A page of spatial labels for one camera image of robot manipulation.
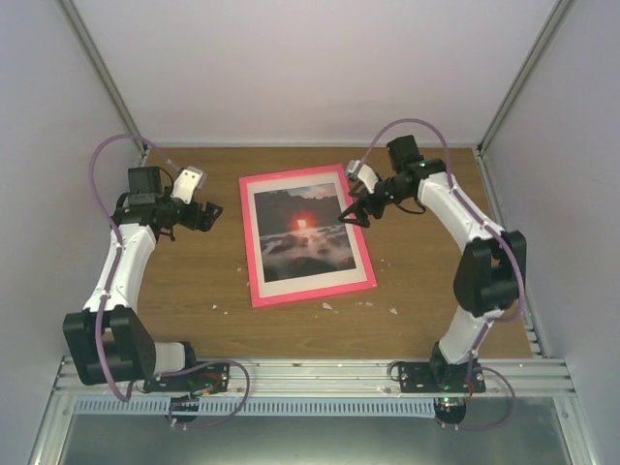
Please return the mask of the dark landscape photo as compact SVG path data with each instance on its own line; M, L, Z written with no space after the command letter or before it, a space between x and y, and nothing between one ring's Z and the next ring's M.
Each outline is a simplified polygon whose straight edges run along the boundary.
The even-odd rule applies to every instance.
M333 182L254 195L265 282L354 269Z

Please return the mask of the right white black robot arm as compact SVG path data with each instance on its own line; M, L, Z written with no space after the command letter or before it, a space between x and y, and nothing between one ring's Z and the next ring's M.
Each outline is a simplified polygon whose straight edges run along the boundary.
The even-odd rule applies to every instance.
M351 161L346 176L354 182L353 203L339 221L367 228L385 208L413 200L431 211L461 252L452 289L457 302L445 335L429 359L430 384L441 392L459 386L472 368L492 326L524 293L527 242L486 216L460 190L445 160L426 160L412 136L387 144L393 176L382 178L362 160Z

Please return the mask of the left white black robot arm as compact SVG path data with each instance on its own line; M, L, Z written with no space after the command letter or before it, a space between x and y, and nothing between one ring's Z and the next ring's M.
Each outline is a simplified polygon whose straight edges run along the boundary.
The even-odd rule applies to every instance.
M146 381L166 374L179 391L194 388L200 369L188 342L158 343L138 316L140 287L148 261L162 236L181 226L206 233L221 206L196 201L206 175L183 168L169 186L160 167L128 171L129 189L108 215L108 255L92 294L81 311L66 315L63 333L77 375L86 386Z

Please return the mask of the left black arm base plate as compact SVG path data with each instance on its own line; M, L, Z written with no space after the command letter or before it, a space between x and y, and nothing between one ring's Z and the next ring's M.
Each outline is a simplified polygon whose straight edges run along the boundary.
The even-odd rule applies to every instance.
M190 374L168 376L146 380L141 388L145 393L168 392L190 395L209 395L225 392L228 389L228 363L215 363Z

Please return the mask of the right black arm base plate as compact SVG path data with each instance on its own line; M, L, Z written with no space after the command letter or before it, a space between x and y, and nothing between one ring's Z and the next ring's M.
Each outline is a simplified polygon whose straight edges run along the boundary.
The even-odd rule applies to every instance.
M401 361L397 364L400 390L405 393L468 393L469 385L474 393L486 392L481 365L475 358L472 366L467 362L449 365L436 377L429 362Z

